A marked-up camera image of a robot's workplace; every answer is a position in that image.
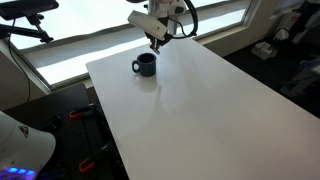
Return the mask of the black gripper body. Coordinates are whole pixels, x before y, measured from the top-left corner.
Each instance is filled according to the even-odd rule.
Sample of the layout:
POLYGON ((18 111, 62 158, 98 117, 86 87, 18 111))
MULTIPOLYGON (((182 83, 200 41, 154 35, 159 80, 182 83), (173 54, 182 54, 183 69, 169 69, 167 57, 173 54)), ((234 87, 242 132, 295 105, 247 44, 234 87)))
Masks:
POLYGON ((165 41, 166 43, 168 43, 173 38, 173 36, 171 34, 168 34, 168 33, 165 33, 162 36, 153 36, 153 35, 151 35, 149 33, 145 33, 145 35, 149 40, 150 39, 154 39, 155 45, 157 45, 157 40, 165 41))

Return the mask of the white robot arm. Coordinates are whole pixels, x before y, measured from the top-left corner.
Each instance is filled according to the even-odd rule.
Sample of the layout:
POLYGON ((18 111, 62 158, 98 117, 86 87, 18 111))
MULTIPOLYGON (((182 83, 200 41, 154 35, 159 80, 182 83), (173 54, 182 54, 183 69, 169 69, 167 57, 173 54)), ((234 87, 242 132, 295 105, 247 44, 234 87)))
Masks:
POLYGON ((149 0, 147 10, 152 18, 152 29, 146 30, 145 34, 151 42, 150 48, 159 54, 159 48, 172 38, 168 30, 169 19, 184 14, 186 5, 183 0, 149 0))

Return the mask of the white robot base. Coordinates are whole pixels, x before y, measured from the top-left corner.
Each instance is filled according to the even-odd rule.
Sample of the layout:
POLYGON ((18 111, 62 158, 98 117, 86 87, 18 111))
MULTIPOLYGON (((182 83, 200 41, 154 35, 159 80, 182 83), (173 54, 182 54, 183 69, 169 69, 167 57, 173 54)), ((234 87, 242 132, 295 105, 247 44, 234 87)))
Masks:
POLYGON ((0 180, 35 180, 55 148, 51 133, 0 112, 0 180))

